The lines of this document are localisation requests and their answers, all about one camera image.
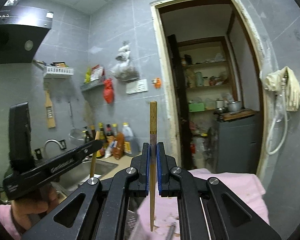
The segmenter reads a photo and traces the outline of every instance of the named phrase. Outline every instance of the blue gripper pad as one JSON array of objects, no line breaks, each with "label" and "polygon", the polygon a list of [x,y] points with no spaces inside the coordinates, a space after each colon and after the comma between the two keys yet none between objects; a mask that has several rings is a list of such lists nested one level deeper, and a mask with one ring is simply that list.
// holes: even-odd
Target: blue gripper pad
[{"label": "blue gripper pad", "polygon": [[159,143],[157,143],[157,173],[158,173],[158,190],[159,190],[159,195],[161,196],[161,192],[162,192],[162,171],[161,171],[161,162],[160,162]]},{"label": "blue gripper pad", "polygon": [[146,174],[146,192],[149,195],[149,183],[150,183],[150,144],[148,144],[148,151],[147,151],[147,174]]}]

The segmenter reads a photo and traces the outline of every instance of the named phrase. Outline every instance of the green container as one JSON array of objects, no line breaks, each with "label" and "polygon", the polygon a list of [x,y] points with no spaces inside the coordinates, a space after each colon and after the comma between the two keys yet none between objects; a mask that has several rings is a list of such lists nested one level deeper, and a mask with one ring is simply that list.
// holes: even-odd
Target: green container
[{"label": "green container", "polygon": [[200,104],[189,104],[189,112],[201,112],[204,111],[204,103]]}]

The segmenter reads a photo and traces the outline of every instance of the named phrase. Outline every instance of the stainless steel sink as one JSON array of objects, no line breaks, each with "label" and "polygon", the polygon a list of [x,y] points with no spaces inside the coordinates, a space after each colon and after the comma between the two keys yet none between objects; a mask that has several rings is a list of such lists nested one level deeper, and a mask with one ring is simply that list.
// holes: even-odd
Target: stainless steel sink
[{"label": "stainless steel sink", "polygon": [[[101,160],[96,160],[96,166],[94,173],[100,175],[99,178],[106,175],[112,171],[118,164],[104,162]],[[86,161],[67,173],[60,176],[60,181],[54,183],[54,187],[57,190],[62,191],[63,194],[69,196],[73,191],[75,191],[81,184],[83,184],[85,179],[88,179],[90,175],[91,161]]]}]

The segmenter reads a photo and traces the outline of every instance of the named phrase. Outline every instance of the wall outlet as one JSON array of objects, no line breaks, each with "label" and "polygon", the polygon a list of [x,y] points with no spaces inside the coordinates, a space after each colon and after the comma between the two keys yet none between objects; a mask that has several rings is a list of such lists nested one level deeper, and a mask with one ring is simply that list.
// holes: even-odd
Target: wall outlet
[{"label": "wall outlet", "polygon": [[148,91],[148,84],[146,79],[130,82],[126,86],[127,94],[134,94]]}]

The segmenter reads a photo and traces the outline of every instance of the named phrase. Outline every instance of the dark wooden door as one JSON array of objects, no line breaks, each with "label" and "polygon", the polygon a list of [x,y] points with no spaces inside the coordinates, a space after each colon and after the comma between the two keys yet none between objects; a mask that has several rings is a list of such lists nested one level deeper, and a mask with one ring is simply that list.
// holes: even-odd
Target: dark wooden door
[{"label": "dark wooden door", "polygon": [[181,165],[184,169],[189,170],[193,168],[193,162],[190,151],[192,134],[189,127],[189,108],[186,97],[186,79],[184,76],[183,67],[181,65],[181,57],[179,54],[176,36],[174,34],[168,36],[168,42],[170,45],[170,52],[172,56],[172,59],[170,60],[178,108],[179,131],[181,140]]}]

